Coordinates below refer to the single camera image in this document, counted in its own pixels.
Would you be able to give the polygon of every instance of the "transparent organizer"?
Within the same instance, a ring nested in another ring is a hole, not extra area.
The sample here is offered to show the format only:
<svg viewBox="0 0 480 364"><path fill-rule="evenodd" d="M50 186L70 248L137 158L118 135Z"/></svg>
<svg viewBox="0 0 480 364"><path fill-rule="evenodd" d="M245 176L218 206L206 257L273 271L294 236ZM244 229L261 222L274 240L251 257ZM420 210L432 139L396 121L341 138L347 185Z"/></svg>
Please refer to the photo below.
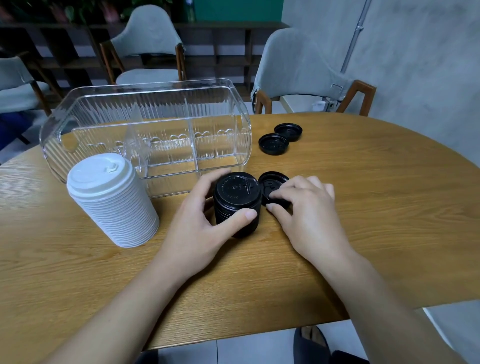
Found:
<svg viewBox="0 0 480 364"><path fill-rule="evenodd" d="M252 151L245 104L230 80L80 87L40 130L63 183L89 156L115 152L134 165L150 197L188 192L203 173L242 171Z"/></svg>

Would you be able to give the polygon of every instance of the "ribbed white cup stack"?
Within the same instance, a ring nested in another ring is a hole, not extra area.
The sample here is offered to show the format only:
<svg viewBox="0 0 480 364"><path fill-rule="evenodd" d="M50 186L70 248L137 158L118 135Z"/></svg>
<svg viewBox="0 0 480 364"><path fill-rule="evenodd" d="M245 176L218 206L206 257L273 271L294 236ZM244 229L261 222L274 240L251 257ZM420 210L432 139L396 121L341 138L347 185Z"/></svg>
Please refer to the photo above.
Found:
<svg viewBox="0 0 480 364"><path fill-rule="evenodd" d="M68 173L67 189L122 248L142 245L158 229L158 215L135 168L119 154L97 154L78 162Z"/></svg>

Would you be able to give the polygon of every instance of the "blue object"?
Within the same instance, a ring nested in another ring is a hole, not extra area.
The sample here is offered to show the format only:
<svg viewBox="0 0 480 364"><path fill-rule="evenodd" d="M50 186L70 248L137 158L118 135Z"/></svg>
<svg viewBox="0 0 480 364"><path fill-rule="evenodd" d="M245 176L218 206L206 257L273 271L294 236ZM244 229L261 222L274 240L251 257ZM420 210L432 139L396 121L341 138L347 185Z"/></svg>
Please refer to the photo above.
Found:
<svg viewBox="0 0 480 364"><path fill-rule="evenodd" d="M0 150L21 136L32 121L23 112L7 112L0 114Z"/></svg>

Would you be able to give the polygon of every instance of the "black cup lid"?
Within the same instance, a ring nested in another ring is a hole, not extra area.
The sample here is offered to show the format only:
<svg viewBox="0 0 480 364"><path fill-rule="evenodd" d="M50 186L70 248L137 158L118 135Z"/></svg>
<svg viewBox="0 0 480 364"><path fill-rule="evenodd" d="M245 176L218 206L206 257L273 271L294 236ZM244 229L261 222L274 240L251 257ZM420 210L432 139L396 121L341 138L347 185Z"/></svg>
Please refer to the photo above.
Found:
<svg viewBox="0 0 480 364"><path fill-rule="evenodd" d="M280 172L269 171L263 173L259 178L260 189L262 190L262 205L279 204L283 208L288 208L290 202L280 198L269 198L269 195L280 188L289 178Z"/></svg>
<svg viewBox="0 0 480 364"><path fill-rule="evenodd" d="M289 142L296 142L300 138L303 129L300 125L285 123L277 125L274 131L286 138Z"/></svg>
<svg viewBox="0 0 480 364"><path fill-rule="evenodd" d="M232 172L221 177L215 186L215 203L228 209L249 207L260 197L260 185L251 174Z"/></svg>
<svg viewBox="0 0 480 364"><path fill-rule="evenodd" d="M278 156L287 150L288 140L280 134L271 133L260 137L258 145L262 152L271 156Z"/></svg>

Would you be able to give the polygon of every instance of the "white cup lid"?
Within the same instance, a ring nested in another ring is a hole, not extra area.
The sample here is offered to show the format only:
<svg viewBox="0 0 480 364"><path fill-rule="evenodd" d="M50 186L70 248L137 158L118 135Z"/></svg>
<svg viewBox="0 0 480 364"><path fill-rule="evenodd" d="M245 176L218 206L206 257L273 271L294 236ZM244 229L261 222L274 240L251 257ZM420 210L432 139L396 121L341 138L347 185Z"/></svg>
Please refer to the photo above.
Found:
<svg viewBox="0 0 480 364"><path fill-rule="evenodd" d="M130 175L131 168L130 162L120 154L97 154L73 166L68 172L67 188L75 195L101 195L121 185Z"/></svg>

